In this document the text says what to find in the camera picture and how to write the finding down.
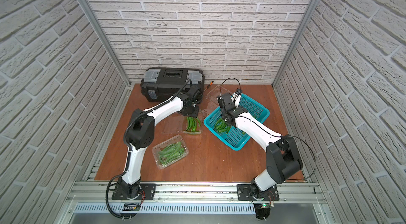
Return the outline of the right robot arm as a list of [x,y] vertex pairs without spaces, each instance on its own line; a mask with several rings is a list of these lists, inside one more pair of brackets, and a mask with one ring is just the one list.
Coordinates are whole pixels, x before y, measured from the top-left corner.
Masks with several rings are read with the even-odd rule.
[[269,188],[282,184],[303,168],[303,162],[293,136],[276,133],[257,121],[247,109],[236,105],[236,98],[225,93],[217,97],[221,116],[254,139],[266,152],[266,169],[251,181],[250,196],[260,200]]

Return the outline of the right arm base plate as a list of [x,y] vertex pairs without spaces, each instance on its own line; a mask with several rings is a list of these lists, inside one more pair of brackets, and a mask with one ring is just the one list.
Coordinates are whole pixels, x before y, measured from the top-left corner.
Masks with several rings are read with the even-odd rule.
[[261,191],[255,184],[237,184],[237,197],[239,201],[274,202],[279,201],[277,186]]

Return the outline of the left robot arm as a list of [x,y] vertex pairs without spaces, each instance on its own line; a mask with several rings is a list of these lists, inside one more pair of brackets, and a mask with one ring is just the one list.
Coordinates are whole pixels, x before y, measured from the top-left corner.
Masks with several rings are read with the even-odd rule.
[[124,143],[128,147],[125,168],[117,184],[125,198],[135,199],[140,194],[141,166],[145,151],[154,140],[155,126],[174,113],[197,117],[202,98],[203,90],[193,85],[187,92],[179,90],[152,108],[133,112],[124,133]]

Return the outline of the teal plastic basket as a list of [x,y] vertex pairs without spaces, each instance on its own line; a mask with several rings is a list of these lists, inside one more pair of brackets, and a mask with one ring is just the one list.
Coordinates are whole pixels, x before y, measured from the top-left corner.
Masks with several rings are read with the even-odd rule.
[[247,112],[236,118],[236,126],[233,126],[228,132],[217,129],[217,121],[222,119],[220,107],[205,118],[204,124],[225,145],[234,151],[239,151],[248,142],[251,135],[255,136],[262,132],[260,124],[266,121],[270,112],[265,106],[246,94],[237,97],[235,104]]

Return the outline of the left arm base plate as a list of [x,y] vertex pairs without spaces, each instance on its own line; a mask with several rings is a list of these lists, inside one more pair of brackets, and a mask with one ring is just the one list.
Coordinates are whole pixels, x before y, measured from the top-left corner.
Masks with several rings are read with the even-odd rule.
[[133,186],[117,184],[113,190],[113,200],[147,200],[151,201],[155,195],[155,183],[141,183]]

